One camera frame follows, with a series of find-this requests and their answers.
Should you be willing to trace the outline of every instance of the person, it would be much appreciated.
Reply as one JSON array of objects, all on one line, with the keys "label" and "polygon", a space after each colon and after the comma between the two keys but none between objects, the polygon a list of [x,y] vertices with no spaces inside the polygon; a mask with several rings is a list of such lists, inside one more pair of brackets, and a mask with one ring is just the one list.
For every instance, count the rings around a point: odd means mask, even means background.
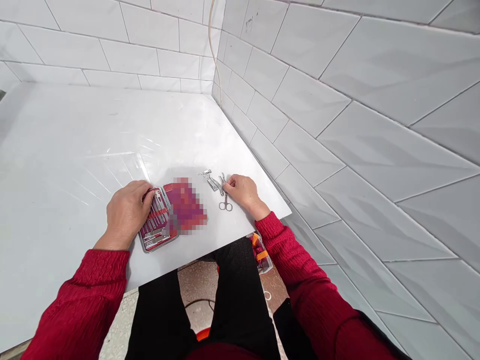
[{"label": "person", "polygon": [[[105,234],[60,287],[22,359],[99,357],[127,284],[130,245],[149,214],[150,187],[132,181],[113,195]],[[259,198],[252,179],[235,174],[223,188],[255,219],[318,359],[399,358],[399,351],[340,296],[290,228]],[[212,255],[219,273],[208,338],[198,342],[190,329],[175,270],[140,286],[127,359],[280,359],[250,241],[240,239]]]}]

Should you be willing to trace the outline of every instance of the wire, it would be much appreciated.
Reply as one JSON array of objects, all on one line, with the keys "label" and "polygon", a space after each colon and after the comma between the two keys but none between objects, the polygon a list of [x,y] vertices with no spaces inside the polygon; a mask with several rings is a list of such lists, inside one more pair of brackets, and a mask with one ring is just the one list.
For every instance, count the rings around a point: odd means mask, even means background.
[{"label": "wire", "polygon": [[211,56],[215,63],[216,73],[218,74],[218,87],[220,88],[220,107],[222,107],[222,82],[220,81],[220,71],[217,65],[217,58],[214,55],[214,47],[212,46],[212,13],[214,12],[215,0],[211,0],[210,17],[208,18],[208,41],[210,42]]}]

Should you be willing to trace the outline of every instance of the wall tile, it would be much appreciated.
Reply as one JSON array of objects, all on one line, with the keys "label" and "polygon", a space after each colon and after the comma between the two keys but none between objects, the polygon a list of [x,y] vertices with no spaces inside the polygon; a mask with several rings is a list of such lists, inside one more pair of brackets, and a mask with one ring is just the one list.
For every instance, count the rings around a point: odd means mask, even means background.
[{"label": "wall tile", "polygon": [[45,0],[2,0],[0,19],[43,28],[59,28]]},{"label": "wall tile", "polygon": [[387,266],[450,336],[473,359],[480,359],[480,275],[460,260]]},{"label": "wall tile", "polygon": [[311,228],[340,219],[293,166],[289,165],[275,182]]},{"label": "wall tile", "polygon": [[292,4],[271,54],[319,78],[360,16]]},{"label": "wall tile", "polygon": [[239,38],[244,26],[248,4],[249,0],[228,0],[225,6],[222,29]]},{"label": "wall tile", "polygon": [[289,121],[285,114],[258,92],[253,95],[246,115],[271,143],[275,141]]},{"label": "wall tile", "polygon": [[480,83],[411,128],[480,165]]},{"label": "wall tile", "polygon": [[253,87],[248,85],[245,80],[232,71],[226,94],[243,113],[246,113],[249,109],[250,102],[254,97],[254,92]]},{"label": "wall tile", "polygon": [[315,190],[383,261],[455,257],[348,167]]},{"label": "wall tile", "polygon": [[121,11],[131,43],[180,50],[177,18],[124,3]]},{"label": "wall tile", "polygon": [[243,141],[248,145],[257,131],[257,127],[253,122],[237,107],[233,108],[231,115],[231,124]]},{"label": "wall tile", "polygon": [[480,172],[480,167],[356,101],[318,141],[395,202]]},{"label": "wall tile", "polygon": [[250,142],[250,149],[274,179],[289,164],[280,151],[258,130]]},{"label": "wall tile", "polygon": [[23,82],[89,86],[80,69],[17,62],[7,65]]},{"label": "wall tile", "polygon": [[112,71],[84,70],[91,87],[140,89],[139,76]]},{"label": "wall tile", "polygon": [[254,47],[243,79],[272,101],[288,68],[287,64]]},{"label": "wall tile", "polygon": [[46,0],[46,2],[63,31],[129,41],[120,4],[117,1]]},{"label": "wall tile", "polygon": [[398,205],[480,272],[480,176]]},{"label": "wall tile", "polygon": [[448,3],[449,0],[424,0],[419,6],[416,0],[325,0],[323,6],[428,24]]},{"label": "wall tile", "polygon": [[196,23],[204,14],[203,0],[151,0],[151,8]]},{"label": "wall tile", "polygon": [[295,234],[295,239],[310,254],[318,265],[335,264],[334,258],[327,251],[319,238],[314,234],[305,220],[302,219],[297,209],[291,204],[291,214],[282,219],[282,222],[288,226]]},{"label": "wall tile", "polygon": [[379,315],[412,359],[471,359],[437,324],[387,313]]},{"label": "wall tile", "polygon": [[477,0],[454,0],[431,23],[441,28],[480,33],[480,2]]},{"label": "wall tile", "polygon": [[42,63],[18,25],[2,21],[0,21],[0,60]]},{"label": "wall tile", "polygon": [[341,297],[348,302],[355,310],[360,310],[368,316],[368,318],[377,325],[385,335],[388,336],[397,348],[403,349],[397,339],[392,335],[390,330],[385,326],[378,314],[365,300],[364,296],[357,290],[352,281],[338,265],[323,265],[322,270],[326,272],[331,282],[336,285]]},{"label": "wall tile", "polygon": [[212,94],[213,81],[181,79],[181,92],[192,94]]},{"label": "wall tile", "polygon": [[290,67],[272,103],[313,137],[349,104],[350,99]]},{"label": "wall tile", "polygon": [[199,78],[199,56],[167,50],[157,50],[157,52],[161,76],[186,79]]},{"label": "wall tile", "polygon": [[345,166],[293,121],[288,122],[273,144],[312,186]]},{"label": "wall tile", "polygon": [[320,80],[410,125],[479,78],[480,37],[363,17]]},{"label": "wall tile", "polygon": [[156,90],[166,92],[180,92],[180,79],[172,77],[158,77],[139,75],[142,90]]},{"label": "wall tile", "polygon": [[270,53],[288,7],[276,0],[250,0],[240,38]]},{"label": "wall tile", "polygon": [[343,221],[314,232],[375,310],[433,321]]},{"label": "wall tile", "polygon": [[247,69],[251,51],[252,45],[247,44],[235,36],[228,36],[223,62],[243,77]]},{"label": "wall tile", "polygon": [[160,75],[157,50],[150,47],[100,40],[112,71]]},{"label": "wall tile", "polygon": [[40,27],[21,25],[20,28],[47,65],[110,69],[97,38]]}]

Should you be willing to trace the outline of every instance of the hand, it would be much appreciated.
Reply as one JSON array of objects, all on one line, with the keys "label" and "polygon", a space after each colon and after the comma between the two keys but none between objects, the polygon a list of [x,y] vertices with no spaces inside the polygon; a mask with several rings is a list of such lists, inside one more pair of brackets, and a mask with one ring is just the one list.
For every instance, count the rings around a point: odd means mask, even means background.
[{"label": "hand", "polygon": [[118,190],[106,206],[107,227],[105,234],[93,247],[96,250],[128,250],[140,228],[147,221],[154,198],[145,180],[132,181]]},{"label": "hand", "polygon": [[223,189],[256,221],[260,221],[270,214],[268,206],[259,198],[257,185],[248,176],[233,174],[227,182],[223,183]]}]

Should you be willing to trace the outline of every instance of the sweater cuff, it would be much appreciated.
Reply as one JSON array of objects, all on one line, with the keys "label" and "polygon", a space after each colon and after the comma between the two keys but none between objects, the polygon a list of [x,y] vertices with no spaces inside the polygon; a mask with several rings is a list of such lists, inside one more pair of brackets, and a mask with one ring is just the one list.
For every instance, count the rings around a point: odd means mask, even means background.
[{"label": "sweater cuff", "polygon": [[129,251],[87,250],[73,280],[87,286],[126,279]]}]

